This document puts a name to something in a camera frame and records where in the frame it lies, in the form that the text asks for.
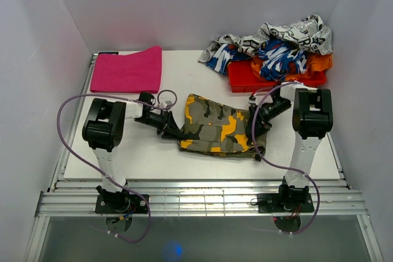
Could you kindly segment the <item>camouflage yellow green trousers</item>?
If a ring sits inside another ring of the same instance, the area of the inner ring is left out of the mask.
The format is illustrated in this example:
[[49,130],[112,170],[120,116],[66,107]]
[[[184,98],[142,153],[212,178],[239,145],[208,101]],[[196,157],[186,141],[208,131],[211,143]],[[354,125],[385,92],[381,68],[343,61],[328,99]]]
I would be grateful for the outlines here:
[[256,158],[265,153],[267,135],[257,136],[254,145],[246,136],[248,123],[247,110],[190,94],[181,129],[185,138],[179,141],[179,150],[221,158]]

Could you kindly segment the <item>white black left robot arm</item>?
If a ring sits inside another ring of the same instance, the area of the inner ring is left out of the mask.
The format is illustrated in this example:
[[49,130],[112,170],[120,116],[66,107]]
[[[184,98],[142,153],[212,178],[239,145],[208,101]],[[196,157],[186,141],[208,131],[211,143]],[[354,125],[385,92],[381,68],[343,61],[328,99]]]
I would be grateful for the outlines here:
[[102,183],[96,187],[97,214],[148,213],[149,196],[126,190],[127,180],[120,165],[114,163],[114,155],[122,141],[127,118],[154,127],[164,139],[183,139],[184,135],[169,110],[171,105],[171,102],[159,102],[148,92],[142,92],[136,102],[93,100],[82,128],[82,138],[95,154],[102,175]]

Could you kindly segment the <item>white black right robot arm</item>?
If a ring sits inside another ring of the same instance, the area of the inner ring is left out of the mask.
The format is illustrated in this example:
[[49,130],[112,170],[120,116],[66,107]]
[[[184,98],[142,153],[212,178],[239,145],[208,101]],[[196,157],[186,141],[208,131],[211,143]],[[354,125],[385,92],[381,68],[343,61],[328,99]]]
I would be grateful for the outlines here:
[[266,135],[272,127],[271,120],[287,110],[292,110],[292,127],[295,145],[289,167],[276,193],[257,195],[255,206],[260,213],[315,212],[309,192],[309,177],[316,150],[322,139],[332,129],[332,96],[328,89],[307,87],[299,82],[284,82],[267,93],[270,103],[249,97],[249,123],[246,137],[255,143],[257,137]]

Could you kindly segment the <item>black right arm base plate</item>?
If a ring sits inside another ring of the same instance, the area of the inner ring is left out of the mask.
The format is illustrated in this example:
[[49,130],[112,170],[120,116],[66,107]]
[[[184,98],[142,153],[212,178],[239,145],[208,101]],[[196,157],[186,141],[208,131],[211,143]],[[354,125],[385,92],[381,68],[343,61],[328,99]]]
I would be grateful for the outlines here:
[[311,195],[301,201],[285,200],[278,193],[261,193],[257,195],[257,206],[260,213],[312,213],[315,211]]

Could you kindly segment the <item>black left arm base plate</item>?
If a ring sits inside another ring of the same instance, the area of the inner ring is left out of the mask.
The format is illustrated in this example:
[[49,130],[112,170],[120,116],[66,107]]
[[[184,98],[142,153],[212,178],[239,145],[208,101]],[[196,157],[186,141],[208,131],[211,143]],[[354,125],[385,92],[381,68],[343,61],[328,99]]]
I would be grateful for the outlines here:
[[128,195],[128,200],[125,205],[119,209],[115,209],[111,204],[104,200],[104,198],[99,195],[96,199],[96,205],[94,213],[96,214],[146,214],[147,206],[146,202],[143,201],[139,196]]

